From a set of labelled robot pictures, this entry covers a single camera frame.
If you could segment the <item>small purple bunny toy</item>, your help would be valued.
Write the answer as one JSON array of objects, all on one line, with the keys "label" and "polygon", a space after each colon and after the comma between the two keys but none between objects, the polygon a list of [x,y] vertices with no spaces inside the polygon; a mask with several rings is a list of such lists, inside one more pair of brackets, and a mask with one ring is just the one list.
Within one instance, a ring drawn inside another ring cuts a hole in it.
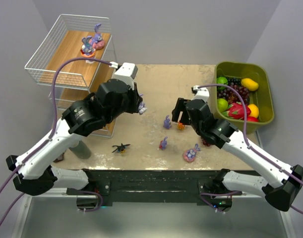
[{"label": "small purple bunny toy", "polygon": [[144,114],[147,111],[147,107],[145,102],[143,101],[143,94],[139,94],[139,105],[138,105],[138,112],[140,115]]}]

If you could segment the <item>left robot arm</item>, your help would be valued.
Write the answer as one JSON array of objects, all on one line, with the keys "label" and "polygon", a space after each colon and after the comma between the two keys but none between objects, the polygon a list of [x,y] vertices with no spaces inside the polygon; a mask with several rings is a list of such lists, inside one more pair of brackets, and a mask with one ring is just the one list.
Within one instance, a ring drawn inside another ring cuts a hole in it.
[{"label": "left robot arm", "polygon": [[136,83],[128,85],[119,79],[102,83],[96,93],[72,103],[55,128],[36,145],[20,156],[11,155],[6,159],[8,168],[15,173],[15,189],[32,196],[51,188],[84,189],[89,184],[84,170],[59,169],[53,167],[52,162],[122,113],[138,113],[141,103]]}]

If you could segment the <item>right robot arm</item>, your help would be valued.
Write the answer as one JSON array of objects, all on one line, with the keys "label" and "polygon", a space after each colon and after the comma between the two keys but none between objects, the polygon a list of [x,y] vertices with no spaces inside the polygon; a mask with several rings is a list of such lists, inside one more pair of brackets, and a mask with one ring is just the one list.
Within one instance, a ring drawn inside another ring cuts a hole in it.
[{"label": "right robot arm", "polygon": [[303,187],[303,167],[291,166],[274,158],[249,141],[233,124],[215,119],[208,104],[202,99],[178,98],[172,111],[172,120],[190,125],[197,135],[211,145],[241,159],[258,174],[240,174],[222,169],[205,185],[206,196],[247,192],[266,199],[274,208],[287,212]]}]

